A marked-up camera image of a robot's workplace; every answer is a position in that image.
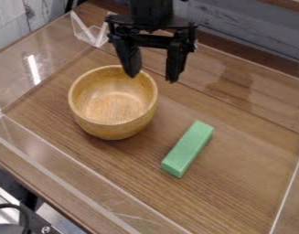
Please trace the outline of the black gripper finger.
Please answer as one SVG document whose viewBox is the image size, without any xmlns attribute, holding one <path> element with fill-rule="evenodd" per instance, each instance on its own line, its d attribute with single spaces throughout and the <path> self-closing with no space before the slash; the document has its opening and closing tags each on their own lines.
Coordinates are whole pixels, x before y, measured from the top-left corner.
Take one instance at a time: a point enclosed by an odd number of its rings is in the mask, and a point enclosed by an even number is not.
<svg viewBox="0 0 299 234">
<path fill-rule="evenodd" d="M 142 56 L 139 46 L 128 37 L 115 35 L 112 44 L 118 53 L 124 73 L 134 78 L 142 69 Z"/>
<path fill-rule="evenodd" d="M 174 83 L 186 67 L 190 50 L 183 42 L 172 42 L 167 49 L 166 79 Z"/>
</svg>

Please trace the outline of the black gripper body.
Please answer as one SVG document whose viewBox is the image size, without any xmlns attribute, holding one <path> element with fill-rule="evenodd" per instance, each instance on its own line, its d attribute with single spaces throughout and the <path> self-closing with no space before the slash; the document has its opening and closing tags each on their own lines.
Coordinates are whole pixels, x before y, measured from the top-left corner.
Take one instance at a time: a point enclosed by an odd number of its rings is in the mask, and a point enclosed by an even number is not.
<svg viewBox="0 0 299 234">
<path fill-rule="evenodd" d="M 130 0 L 128 15 L 108 15 L 110 38 L 148 48 L 167 48 L 178 42 L 186 52 L 194 52 L 196 24 L 174 16 L 172 0 Z"/>
</svg>

